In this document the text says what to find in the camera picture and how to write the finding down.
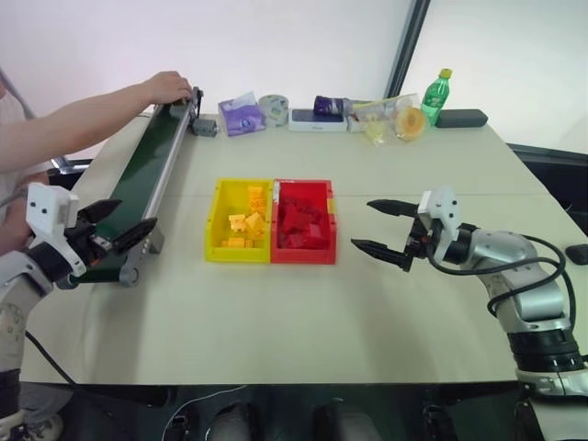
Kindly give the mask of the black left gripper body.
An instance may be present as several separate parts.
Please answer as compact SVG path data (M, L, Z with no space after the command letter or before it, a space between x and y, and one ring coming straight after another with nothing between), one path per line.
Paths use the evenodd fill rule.
M98 236L94 223L78 219L73 227L65 229L65 238L86 266L95 266L112 251L109 240Z

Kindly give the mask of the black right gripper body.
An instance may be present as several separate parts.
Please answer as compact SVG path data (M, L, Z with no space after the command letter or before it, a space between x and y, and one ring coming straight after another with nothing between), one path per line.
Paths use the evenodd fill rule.
M426 258L430 231L416 214L411 214L410 218L413 223L406 239L404 254L411 258Z

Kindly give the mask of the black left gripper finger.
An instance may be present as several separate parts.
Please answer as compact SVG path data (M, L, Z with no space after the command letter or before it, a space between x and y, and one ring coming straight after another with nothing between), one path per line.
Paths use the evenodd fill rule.
M80 210L80 218L87 222L101 222L121 203L120 199L100 199Z
M148 218L139 221L137 224L117 236L111 241L111 249L114 254L125 254L135 245L145 239L155 228L156 218Z

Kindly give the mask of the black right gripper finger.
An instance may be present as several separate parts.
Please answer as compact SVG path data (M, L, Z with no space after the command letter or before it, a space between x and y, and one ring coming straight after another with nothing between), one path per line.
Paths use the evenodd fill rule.
M409 272L411 269L412 258L409 255L392 250L384 243L366 239L351 239L350 242L372 258L395 265L404 272Z
M391 216L417 218L418 205L397 199L374 199L367 205L372 209Z

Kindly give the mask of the person's bare hand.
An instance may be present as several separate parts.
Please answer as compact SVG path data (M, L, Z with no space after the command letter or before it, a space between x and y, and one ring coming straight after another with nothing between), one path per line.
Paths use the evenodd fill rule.
M170 104L192 97L190 83L176 71L156 73L141 87L149 104Z

